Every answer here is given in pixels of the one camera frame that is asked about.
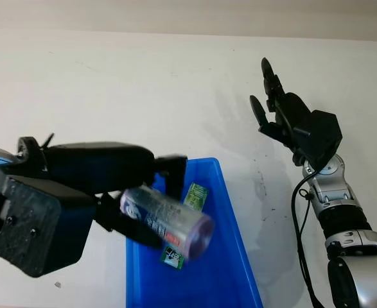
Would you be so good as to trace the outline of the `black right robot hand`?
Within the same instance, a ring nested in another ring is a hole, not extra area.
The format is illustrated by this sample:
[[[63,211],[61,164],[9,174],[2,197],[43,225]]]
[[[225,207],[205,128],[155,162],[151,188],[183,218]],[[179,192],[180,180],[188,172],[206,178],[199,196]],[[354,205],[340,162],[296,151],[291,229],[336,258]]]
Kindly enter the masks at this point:
[[[251,95],[250,105],[259,124],[258,131],[290,149],[293,163],[302,166],[306,157],[295,140],[294,127],[310,115],[310,110],[298,95],[283,90],[278,75],[273,72],[266,58],[261,60],[261,70],[268,111],[275,113],[275,121],[268,121],[262,104],[256,96]]]

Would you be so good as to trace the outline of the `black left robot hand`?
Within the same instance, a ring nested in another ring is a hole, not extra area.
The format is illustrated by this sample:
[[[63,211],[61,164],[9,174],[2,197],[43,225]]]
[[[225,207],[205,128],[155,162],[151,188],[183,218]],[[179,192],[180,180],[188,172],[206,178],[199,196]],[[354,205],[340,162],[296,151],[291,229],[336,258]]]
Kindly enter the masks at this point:
[[[160,249],[162,239],[148,226],[122,213],[109,194],[141,185],[152,186],[155,176],[166,182],[166,195],[182,195],[188,161],[185,155],[156,157],[150,150],[123,142],[79,142],[39,145],[34,137],[21,137],[17,156],[22,173],[44,177],[96,197],[95,222],[148,247]]]

